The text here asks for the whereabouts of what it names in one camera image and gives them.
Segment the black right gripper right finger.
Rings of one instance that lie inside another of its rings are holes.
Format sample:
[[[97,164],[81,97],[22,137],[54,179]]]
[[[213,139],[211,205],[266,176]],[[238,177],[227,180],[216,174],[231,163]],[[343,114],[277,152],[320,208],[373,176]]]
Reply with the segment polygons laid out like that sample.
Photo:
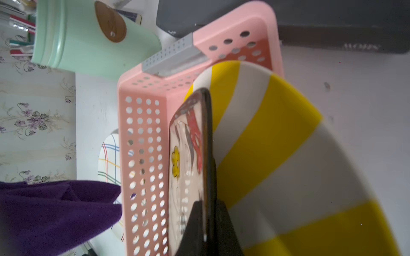
[[[217,256],[244,256],[225,203],[216,201]]]

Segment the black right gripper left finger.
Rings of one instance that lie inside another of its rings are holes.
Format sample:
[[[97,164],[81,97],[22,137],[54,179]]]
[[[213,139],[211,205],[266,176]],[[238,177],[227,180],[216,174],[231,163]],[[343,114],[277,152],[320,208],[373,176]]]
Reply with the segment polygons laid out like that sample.
[[[202,201],[196,201],[192,206],[186,229],[175,255],[202,256],[204,249]]]

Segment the square floral black-rimmed plate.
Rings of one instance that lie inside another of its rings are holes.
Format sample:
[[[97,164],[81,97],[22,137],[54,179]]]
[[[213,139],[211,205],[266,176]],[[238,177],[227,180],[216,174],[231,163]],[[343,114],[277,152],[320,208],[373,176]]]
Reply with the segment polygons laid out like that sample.
[[[192,206],[202,201],[204,254],[216,252],[216,170],[212,155],[210,92],[193,92],[169,124],[168,254],[175,256]]]

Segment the round yellow striped plate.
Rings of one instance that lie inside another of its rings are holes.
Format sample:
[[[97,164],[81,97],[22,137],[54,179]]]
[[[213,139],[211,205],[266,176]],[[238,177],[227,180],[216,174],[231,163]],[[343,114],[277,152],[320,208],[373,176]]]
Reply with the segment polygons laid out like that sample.
[[[226,61],[212,99],[217,193],[247,256],[397,256],[383,211],[321,113],[262,66]]]

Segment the round plaid-striped white plate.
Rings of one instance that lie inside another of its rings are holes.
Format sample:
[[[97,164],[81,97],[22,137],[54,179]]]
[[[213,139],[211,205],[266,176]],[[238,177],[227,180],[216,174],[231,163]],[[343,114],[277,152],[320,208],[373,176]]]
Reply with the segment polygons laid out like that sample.
[[[98,156],[98,181],[121,186],[119,132],[114,130],[102,143]],[[122,204],[122,195],[117,197],[114,204]],[[110,231],[120,242],[124,242],[124,227],[121,217]]]

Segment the purple microfiber cloth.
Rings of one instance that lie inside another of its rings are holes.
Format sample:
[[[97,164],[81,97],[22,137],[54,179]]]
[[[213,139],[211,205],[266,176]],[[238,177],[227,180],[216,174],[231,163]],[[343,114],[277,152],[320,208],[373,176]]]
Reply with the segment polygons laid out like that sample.
[[[1,182],[1,255],[58,256],[122,217],[118,185],[67,180]]]

